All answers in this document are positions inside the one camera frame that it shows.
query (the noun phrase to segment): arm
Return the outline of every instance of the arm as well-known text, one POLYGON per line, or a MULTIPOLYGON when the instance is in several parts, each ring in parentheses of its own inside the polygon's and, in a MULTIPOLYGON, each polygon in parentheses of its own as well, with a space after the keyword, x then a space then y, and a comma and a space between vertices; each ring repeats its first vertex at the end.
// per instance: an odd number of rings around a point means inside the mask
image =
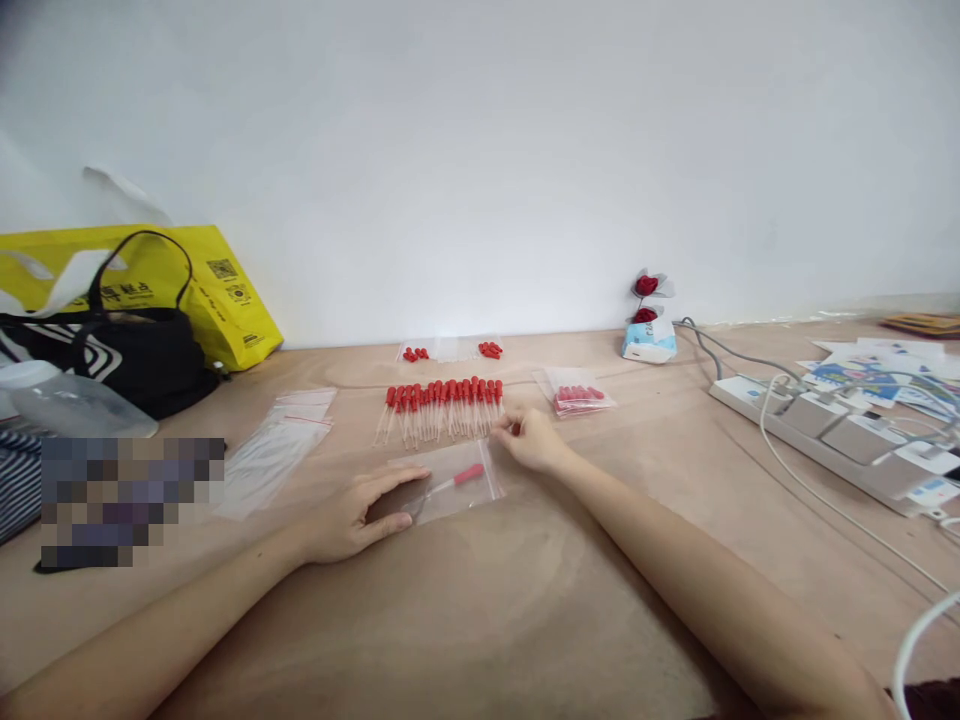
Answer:
POLYGON ((308 562, 351 557, 410 527, 406 513, 367 525, 367 510, 400 483, 427 475, 425 468, 387 468, 356 478, 303 520, 122 620, 16 688, 6 699, 7 717, 146 718, 288 574, 308 562))
POLYGON ((494 437, 573 492, 765 715, 894 717, 833 635, 706 533, 576 455, 545 415, 508 412, 494 437))

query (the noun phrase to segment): person's left hand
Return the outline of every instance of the person's left hand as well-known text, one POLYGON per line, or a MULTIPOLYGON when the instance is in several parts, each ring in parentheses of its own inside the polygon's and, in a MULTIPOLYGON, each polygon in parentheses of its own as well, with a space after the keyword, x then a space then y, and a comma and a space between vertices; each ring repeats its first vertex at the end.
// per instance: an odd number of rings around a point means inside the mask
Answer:
POLYGON ((367 510, 400 483, 429 475, 429 468, 424 467, 384 467, 369 475, 358 475, 346 488, 323 501, 285 532, 295 538, 303 562, 346 560, 413 524, 413 518, 407 513, 394 513, 367 524, 367 510))

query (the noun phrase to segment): yellow bag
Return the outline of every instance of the yellow bag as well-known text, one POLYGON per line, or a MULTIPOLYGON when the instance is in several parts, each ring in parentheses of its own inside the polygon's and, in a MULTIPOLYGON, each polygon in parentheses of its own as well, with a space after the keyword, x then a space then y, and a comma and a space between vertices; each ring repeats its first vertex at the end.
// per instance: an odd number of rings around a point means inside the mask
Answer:
MULTIPOLYGON (((246 370, 283 342, 253 284, 214 225, 121 225, 0 235, 0 287, 24 308, 39 310, 74 253, 113 250, 137 230, 163 233, 190 256, 193 279, 181 309, 190 317, 194 338, 209 361, 219 360, 231 371, 246 370)), ((173 307, 184 277, 183 254, 176 247, 162 238, 141 235, 131 240, 104 272, 104 307, 173 307)), ((77 298, 63 311, 86 309, 86 299, 77 298)))

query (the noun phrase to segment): red rose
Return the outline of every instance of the red rose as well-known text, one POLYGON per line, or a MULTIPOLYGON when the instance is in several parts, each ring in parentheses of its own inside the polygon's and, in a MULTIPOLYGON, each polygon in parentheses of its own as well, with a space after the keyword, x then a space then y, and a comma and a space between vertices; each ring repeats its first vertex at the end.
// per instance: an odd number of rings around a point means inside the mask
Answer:
MULTIPOLYGON (((653 280, 654 283, 657 282, 656 278, 647 278, 647 279, 653 280)), ((637 323, 642 323, 642 322, 653 322, 656 319, 657 319, 657 314, 653 310, 651 310, 650 308, 640 308, 639 310, 637 310, 637 314, 633 316, 633 324, 636 325, 637 323)))
POLYGON ((651 293, 657 291, 657 286, 660 285, 660 281, 657 278, 652 278, 649 275, 641 275, 640 279, 637 280, 637 284, 634 286, 637 291, 637 295, 641 297, 646 297, 651 293))

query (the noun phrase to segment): qr code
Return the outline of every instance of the qr code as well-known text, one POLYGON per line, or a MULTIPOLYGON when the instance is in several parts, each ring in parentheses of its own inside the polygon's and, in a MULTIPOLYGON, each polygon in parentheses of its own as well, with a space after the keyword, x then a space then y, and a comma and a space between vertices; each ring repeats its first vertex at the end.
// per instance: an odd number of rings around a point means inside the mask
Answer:
POLYGON ((213 274, 218 280, 227 280, 235 278, 237 271, 233 269, 233 263, 224 258, 223 260, 207 260, 207 265, 213 270, 213 274))

